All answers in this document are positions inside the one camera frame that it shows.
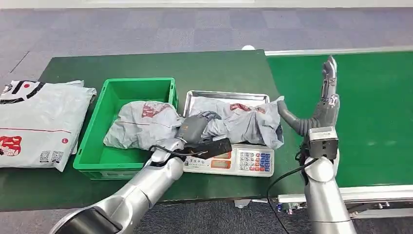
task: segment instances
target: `silver tray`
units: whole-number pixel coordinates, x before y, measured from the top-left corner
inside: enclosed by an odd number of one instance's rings
[[[194,97],[214,98],[230,104],[239,103],[246,106],[258,106],[270,102],[270,97],[266,94],[246,94],[246,93],[229,93],[229,92],[212,92],[212,91],[188,91],[185,101],[184,117],[188,117]]]

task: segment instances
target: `qr code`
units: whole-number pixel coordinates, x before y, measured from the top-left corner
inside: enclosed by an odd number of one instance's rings
[[[42,151],[39,162],[49,162],[50,151]]]
[[[55,163],[60,163],[63,157],[63,152],[62,151],[53,151],[52,153],[52,162]]]

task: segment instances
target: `green bin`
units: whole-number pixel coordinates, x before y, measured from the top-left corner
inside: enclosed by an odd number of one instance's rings
[[[150,157],[149,151],[116,149],[103,138],[123,105],[131,101],[161,101],[178,106],[174,78],[116,78],[103,84],[73,167],[92,180],[130,179]]]

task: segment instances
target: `white plastic mailer bag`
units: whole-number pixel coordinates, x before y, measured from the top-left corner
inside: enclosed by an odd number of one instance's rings
[[[95,95],[82,81],[6,85],[0,95],[0,167],[62,172]]]

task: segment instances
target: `robot finger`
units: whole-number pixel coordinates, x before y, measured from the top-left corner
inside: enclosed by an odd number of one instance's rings
[[[327,101],[336,93],[337,89],[337,63],[333,56],[329,56],[328,60],[323,64],[323,87],[321,100]]]

